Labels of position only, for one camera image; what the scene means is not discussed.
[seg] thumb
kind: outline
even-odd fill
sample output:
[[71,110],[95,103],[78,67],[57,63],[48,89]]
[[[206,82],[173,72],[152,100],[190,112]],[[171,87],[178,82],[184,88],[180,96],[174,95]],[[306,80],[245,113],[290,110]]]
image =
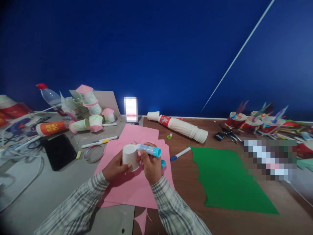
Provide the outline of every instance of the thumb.
[[118,171],[119,173],[122,173],[122,172],[128,171],[130,168],[131,168],[131,164],[124,164],[118,167]]
[[145,165],[151,165],[150,158],[147,152],[145,150],[140,150],[140,153],[141,153],[141,159],[143,160],[143,163]]

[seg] person's left hand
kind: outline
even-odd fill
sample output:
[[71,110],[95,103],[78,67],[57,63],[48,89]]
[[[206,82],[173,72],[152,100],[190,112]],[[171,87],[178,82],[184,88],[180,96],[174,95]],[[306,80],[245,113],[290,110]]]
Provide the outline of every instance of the person's left hand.
[[123,150],[121,150],[102,170],[103,176],[107,182],[111,182],[118,174],[128,171],[131,164],[122,165]]

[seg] person's right hand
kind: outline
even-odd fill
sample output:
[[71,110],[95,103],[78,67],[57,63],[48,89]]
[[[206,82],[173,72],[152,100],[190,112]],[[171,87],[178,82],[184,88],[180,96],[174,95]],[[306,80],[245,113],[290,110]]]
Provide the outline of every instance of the person's right hand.
[[[144,145],[149,145],[151,147],[156,147],[152,143],[144,143]],[[137,161],[143,160],[144,163],[144,175],[146,176],[150,185],[158,182],[162,177],[162,163],[161,157],[154,157],[148,155],[145,150],[140,150],[141,156],[138,157]]]

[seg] hand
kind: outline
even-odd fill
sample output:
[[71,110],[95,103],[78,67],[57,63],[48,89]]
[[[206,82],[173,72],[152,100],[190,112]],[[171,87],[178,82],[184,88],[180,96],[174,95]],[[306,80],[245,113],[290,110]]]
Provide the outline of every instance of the hand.
[[131,164],[122,165],[123,150],[121,150],[102,170],[103,176],[107,182],[111,182],[118,174],[128,171]]
[[[156,147],[156,145],[151,143],[144,143],[144,145],[149,145],[151,147]],[[141,156],[138,157],[137,161],[143,160],[144,163],[144,175],[146,176],[150,185],[158,182],[162,177],[162,163],[161,158],[148,155],[145,150],[140,150]]]

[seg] red bottle cap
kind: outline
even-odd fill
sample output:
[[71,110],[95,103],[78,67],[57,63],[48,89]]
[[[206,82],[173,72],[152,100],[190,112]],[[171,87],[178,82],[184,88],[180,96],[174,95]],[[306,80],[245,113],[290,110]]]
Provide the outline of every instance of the red bottle cap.
[[44,84],[44,83],[39,83],[39,84],[37,84],[36,86],[37,86],[40,90],[42,90],[42,89],[47,89],[47,88],[48,88],[47,85]]

